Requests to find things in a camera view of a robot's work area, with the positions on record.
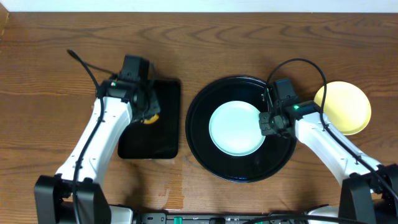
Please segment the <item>yellow green sponge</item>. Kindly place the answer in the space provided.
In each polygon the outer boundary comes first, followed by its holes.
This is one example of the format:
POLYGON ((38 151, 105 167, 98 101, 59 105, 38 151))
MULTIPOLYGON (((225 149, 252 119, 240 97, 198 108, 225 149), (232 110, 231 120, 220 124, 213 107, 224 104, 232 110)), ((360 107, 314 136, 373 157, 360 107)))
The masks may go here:
POLYGON ((144 123, 144 124, 153 124, 153 123, 155 123, 158 119, 159 119, 159 115, 158 115, 158 114, 155 114, 155 115, 153 115, 151 118, 145 119, 145 120, 143 121, 143 123, 144 123))

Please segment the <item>light blue plate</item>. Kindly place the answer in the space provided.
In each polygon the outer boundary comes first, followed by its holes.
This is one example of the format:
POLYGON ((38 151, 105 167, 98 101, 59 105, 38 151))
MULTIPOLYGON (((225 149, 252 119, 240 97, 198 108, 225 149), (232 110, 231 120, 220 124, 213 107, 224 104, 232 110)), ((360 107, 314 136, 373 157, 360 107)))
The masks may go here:
POLYGON ((209 121, 209 134, 214 145, 230 156, 254 153, 266 137, 259 127, 260 111, 245 101, 229 101, 217 107, 209 121))

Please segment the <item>yellow plate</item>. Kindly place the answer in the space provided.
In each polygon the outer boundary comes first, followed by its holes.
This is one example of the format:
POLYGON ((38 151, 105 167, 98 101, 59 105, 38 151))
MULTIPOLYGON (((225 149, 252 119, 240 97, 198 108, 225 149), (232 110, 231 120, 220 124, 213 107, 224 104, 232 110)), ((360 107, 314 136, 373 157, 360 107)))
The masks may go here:
POLYGON ((365 93, 348 82, 330 82, 326 86, 324 113, 344 135, 362 131, 371 119, 371 104, 365 93))

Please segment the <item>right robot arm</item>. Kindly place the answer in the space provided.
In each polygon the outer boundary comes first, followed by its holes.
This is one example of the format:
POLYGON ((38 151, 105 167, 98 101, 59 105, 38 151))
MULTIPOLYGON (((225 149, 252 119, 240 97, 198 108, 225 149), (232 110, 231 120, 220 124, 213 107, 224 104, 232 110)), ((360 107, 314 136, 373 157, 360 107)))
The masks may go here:
POLYGON ((340 204, 302 215, 306 223, 397 223, 397 164, 385 166, 341 134, 314 101, 301 102, 290 80, 266 86, 262 135, 309 147, 341 185, 340 204))

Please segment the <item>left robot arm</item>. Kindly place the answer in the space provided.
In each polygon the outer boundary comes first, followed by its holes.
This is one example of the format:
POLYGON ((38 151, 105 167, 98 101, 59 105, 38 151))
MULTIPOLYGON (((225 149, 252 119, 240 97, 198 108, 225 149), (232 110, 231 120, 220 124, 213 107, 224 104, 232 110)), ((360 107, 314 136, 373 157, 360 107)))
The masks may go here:
POLYGON ((132 223, 134 212, 110 205, 102 185, 124 130, 132 123, 152 123, 160 113, 153 89, 154 66, 126 55, 119 73, 95 83, 91 118, 74 150, 55 175, 41 175, 34 186, 39 223, 132 223))

